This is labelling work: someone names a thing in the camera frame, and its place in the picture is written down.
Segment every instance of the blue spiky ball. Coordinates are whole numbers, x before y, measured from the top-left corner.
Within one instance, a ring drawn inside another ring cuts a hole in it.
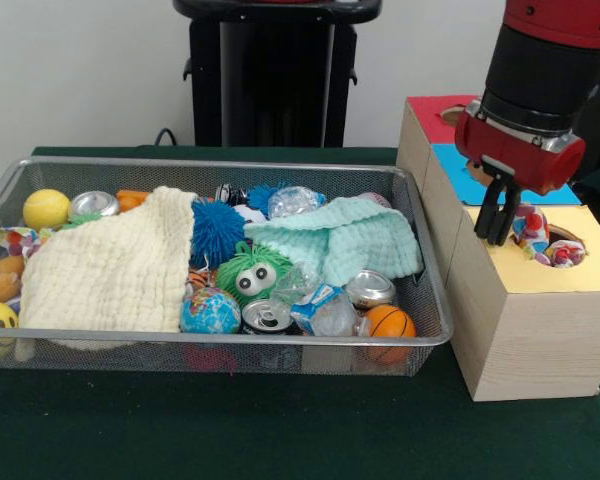
[[[245,220],[222,202],[193,202],[194,228],[191,266],[218,268],[236,253],[236,244],[244,240]]]
[[[277,187],[269,185],[258,185],[247,190],[247,204],[256,210],[260,210],[265,217],[269,218],[269,199],[271,195],[287,186],[287,182],[280,182]]]

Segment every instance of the orange basketball ball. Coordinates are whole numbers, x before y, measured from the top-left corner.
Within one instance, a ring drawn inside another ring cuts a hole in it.
[[[392,305],[380,305],[367,313],[372,337],[415,337],[416,326],[411,317]],[[380,365],[404,362],[410,347],[369,347],[367,354]]]

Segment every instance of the wire mesh basket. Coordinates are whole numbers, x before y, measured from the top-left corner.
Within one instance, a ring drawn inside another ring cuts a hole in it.
[[[424,257],[423,273],[398,279],[396,303],[414,320],[416,338],[203,335],[0,329],[0,342],[35,349],[25,362],[13,352],[0,368],[182,372],[414,375],[436,345],[449,340],[449,315],[426,220],[411,174],[395,167],[33,157],[0,180],[0,227],[22,225],[22,206],[41,188],[72,197],[89,190],[151,191],[167,185],[213,196],[218,185],[289,182],[328,198],[376,192],[408,219]],[[6,253],[0,247],[0,258]],[[390,365],[373,359],[401,358]]]

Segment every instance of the blue top panel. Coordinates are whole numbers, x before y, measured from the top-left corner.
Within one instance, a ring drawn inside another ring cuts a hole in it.
[[[453,144],[433,145],[433,150],[438,160],[440,160],[442,168],[449,176],[460,201],[466,205],[482,205],[487,189],[471,176],[466,167],[467,159],[458,152],[456,146]],[[500,194],[498,202],[504,205],[504,193]],[[565,185],[560,190],[555,190],[545,196],[525,190],[522,192],[522,203],[533,205],[580,205],[580,200],[571,191],[571,188]]]

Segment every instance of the red robot arm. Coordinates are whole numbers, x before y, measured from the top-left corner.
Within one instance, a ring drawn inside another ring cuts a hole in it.
[[[545,195],[575,173],[585,143],[571,127],[599,78],[600,0],[507,0],[484,95],[456,127],[458,150],[494,178],[480,238],[502,245],[521,189]]]

